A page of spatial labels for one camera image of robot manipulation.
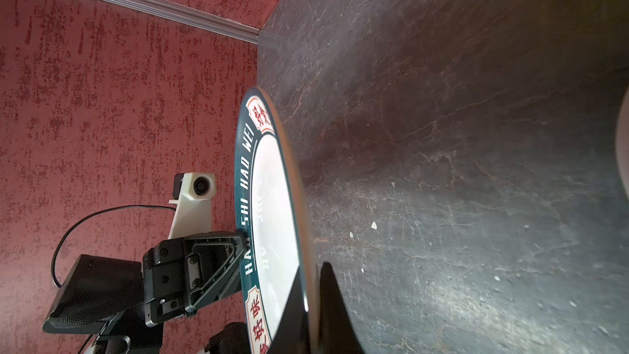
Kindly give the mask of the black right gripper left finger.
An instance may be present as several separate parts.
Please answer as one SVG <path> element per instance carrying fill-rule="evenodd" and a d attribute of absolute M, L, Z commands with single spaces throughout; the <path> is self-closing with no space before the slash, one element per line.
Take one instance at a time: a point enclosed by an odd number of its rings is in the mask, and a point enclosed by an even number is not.
<path fill-rule="evenodd" d="M 298 270 L 284 308 L 283 316 L 269 354 L 306 354 L 310 352 L 310 338 L 304 292 Z"/>

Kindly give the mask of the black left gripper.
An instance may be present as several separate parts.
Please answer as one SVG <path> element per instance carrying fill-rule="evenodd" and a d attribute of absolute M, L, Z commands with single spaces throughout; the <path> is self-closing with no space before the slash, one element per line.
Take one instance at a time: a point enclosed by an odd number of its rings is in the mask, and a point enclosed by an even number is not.
<path fill-rule="evenodd" d="M 241 232 L 217 231 L 167 239 L 143 257 L 144 314 L 162 325 L 236 293 L 247 251 Z"/>

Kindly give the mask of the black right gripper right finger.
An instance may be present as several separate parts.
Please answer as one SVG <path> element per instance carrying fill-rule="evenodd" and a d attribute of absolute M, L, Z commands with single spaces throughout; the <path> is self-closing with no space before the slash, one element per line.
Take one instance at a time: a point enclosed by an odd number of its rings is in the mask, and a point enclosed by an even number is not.
<path fill-rule="evenodd" d="M 363 354 L 353 329 L 334 269 L 324 262 L 320 275 L 319 345 L 321 353 Z"/>

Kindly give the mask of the green rim hao shi plate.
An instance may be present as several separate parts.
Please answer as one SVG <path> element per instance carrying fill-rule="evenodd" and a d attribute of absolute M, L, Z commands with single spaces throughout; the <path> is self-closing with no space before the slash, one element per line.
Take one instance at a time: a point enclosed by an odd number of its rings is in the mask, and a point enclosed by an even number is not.
<path fill-rule="evenodd" d="M 318 277 L 305 190 L 278 110 L 258 87 L 247 90 L 238 115 L 234 202 L 236 228 L 249 241 L 240 277 L 251 351 L 269 353 L 299 270 L 316 353 Z"/>

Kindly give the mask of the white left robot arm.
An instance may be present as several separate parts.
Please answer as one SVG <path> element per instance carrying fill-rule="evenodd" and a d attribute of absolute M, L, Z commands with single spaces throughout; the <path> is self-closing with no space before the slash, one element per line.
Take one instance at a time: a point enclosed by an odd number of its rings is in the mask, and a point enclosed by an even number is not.
<path fill-rule="evenodd" d="M 85 334 L 96 353 L 158 353 L 163 325 L 240 290 L 249 241 L 239 232 L 167 239 L 141 262 L 80 256 L 44 321 L 48 334 Z"/>

